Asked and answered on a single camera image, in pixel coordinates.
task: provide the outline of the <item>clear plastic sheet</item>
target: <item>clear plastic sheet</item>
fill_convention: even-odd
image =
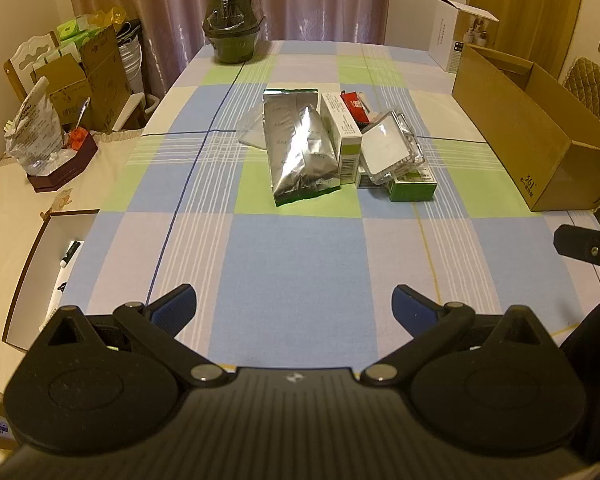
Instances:
[[[260,150],[267,149],[264,140],[264,126],[262,124],[262,102],[251,107],[235,126],[238,133],[238,142],[253,146]]]
[[[362,166],[374,184],[385,184],[424,162],[404,116],[394,110],[362,130],[361,155]]]

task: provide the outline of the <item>black plastic container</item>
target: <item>black plastic container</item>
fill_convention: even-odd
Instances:
[[[242,63],[253,57],[264,20],[260,0],[209,0],[202,30],[221,63]]]

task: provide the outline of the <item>table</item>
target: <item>table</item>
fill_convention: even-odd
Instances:
[[[590,212],[531,213],[426,52],[261,43],[244,65],[204,47],[168,92],[96,218],[62,302],[88,314],[191,283],[178,340],[215,362],[360,370],[410,339],[390,297],[406,283],[481,313],[528,304],[565,333],[600,302],[600,273],[555,253],[553,231]],[[266,152],[236,124],[270,88],[365,91],[402,110],[439,182],[429,203],[342,186],[276,208]]]
[[[2,330],[22,268],[51,209],[98,209],[138,142],[139,132],[95,136],[98,151],[87,169],[55,192],[36,193],[14,158],[0,161],[0,391],[24,354],[2,342]]]

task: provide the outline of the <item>white chair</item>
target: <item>white chair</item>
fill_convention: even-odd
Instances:
[[[21,101],[33,88],[33,63],[40,57],[58,48],[54,31],[44,36],[34,36],[21,44],[16,53],[4,63],[4,72]]]

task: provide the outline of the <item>cardboard lid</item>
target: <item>cardboard lid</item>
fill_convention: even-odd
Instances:
[[[74,56],[62,56],[35,71],[36,81],[42,76],[49,79],[46,93],[51,95],[76,82],[84,81],[86,76]]]
[[[491,14],[488,10],[478,9],[478,7],[472,7],[470,5],[459,4],[458,2],[454,2],[452,0],[440,0],[441,2],[445,2],[452,7],[455,7],[458,10],[462,10],[463,12],[468,12],[469,14],[475,14],[476,16],[480,16],[481,18],[486,18],[487,20],[491,20],[492,22],[499,22],[500,20],[496,18],[493,14]]]

